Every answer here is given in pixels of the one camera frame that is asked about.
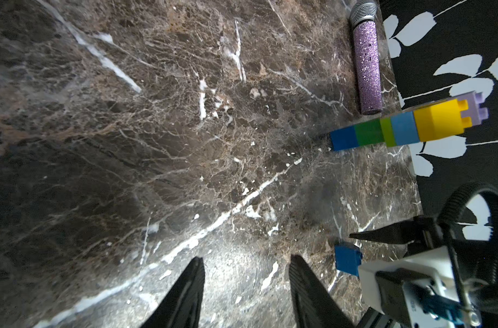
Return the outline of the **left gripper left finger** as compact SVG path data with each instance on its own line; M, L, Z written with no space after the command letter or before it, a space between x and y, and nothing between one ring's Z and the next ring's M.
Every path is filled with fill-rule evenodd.
M140 327L198 327L204 286L204 261L203 258L195 257L186 266L158 308Z

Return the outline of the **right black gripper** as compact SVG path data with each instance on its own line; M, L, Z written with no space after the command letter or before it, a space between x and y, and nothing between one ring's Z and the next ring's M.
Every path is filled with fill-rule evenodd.
M458 238L455 226L468 204L482 197L489 210L490 237L486 241ZM444 246L453 271L455 306L430 304L432 314L455 314L459 327L498 327L498 190L490 184L458 187L435 216L416 216L377 230L354 232L351 239L385 244L417 240L422 250Z

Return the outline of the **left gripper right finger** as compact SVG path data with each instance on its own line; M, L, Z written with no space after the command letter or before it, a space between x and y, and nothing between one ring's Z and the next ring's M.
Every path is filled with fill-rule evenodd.
M300 255L291 256L289 281L297 327L355 327Z

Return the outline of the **blue square lego brick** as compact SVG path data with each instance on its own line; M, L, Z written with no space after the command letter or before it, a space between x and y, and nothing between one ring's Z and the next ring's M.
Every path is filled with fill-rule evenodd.
M358 267L362 264L363 254L358 246L339 243L334 246L334 256L336 270L359 277Z
M330 133L332 150L348 150L359 146L355 128L353 126L341 128Z

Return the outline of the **cyan square lego brick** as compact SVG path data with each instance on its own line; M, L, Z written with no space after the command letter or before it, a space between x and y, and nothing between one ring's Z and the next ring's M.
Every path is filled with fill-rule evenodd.
M397 146L420 142L413 112L399 113L393 116L391 124Z

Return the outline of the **lime green long lego brick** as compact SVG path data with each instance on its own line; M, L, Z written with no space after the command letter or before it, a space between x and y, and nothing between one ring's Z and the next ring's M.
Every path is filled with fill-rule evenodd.
M384 142L387 147L395 147L397 145L395 141L395 134L392 128L392 122L389 118L380 119L380 127Z

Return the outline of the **dark green square lego brick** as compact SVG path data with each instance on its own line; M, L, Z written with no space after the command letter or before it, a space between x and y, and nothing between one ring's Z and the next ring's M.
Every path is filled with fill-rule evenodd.
M384 142L380 119L356 124L354 125L354 130L359 146L380 144Z

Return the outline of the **yellow square lego brick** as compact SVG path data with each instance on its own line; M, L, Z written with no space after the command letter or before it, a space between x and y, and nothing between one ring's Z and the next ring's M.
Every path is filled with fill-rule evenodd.
M414 110L419 140L430 142L464 133L473 126L471 117L462 117L462 112L466 110L468 101L456 98Z

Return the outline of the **lilac square lego brick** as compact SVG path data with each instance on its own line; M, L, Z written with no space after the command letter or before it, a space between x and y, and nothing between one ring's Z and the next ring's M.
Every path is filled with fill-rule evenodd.
M481 125L484 120L488 119L488 109L482 107L485 99L481 92L471 91L460 94L455 98L459 103L462 101L465 101L467 103L467 108L461 110L460 115L462 119L470 118L473 127Z

